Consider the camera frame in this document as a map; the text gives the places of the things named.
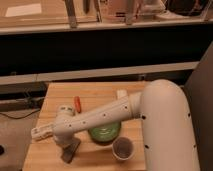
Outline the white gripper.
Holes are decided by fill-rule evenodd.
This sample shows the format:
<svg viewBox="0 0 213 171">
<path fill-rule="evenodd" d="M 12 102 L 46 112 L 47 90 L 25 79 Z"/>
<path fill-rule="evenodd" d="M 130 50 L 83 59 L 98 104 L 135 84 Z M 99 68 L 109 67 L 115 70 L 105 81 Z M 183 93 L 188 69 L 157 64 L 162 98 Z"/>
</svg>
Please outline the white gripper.
<svg viewBox="0 0 213 171">
<path fill-rule="evenodd" d="M 56 113 L 56 117 L 73 117 L 75 115 L 75 109 L 69 105 L 61 105 Z M 68 146 L 78 146 L 80 144 L 80 139 L 74 135 L 68 137 L 58 137 L 53 131 L 55 124 L 50 122 L 48 124 L 43 124 L 37 127 L 34 127 L 31 130 L 31 137 L 34 141 L 41 141 L 48 137 L 53 137 L 55 143 L 60 147 Z"/>
</svg>

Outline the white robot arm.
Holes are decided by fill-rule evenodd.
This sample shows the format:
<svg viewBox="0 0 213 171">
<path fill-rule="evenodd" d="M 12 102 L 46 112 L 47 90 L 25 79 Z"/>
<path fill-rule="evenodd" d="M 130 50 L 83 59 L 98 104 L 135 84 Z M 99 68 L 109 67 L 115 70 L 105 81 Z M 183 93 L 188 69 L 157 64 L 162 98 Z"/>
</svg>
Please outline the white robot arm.
<svg viewBox="0 0 213 171">
<path fill-rule="evenodd" d="M 131 119 L 142 121 L 147 171 L 201 171 L 187 97 L 165 79 L 77 116 L 62 106 L 53 122 L 33 128 L 31 137 L 39 141 L 52 136 L 67 147 L 78 132 Z"/>
</svg>

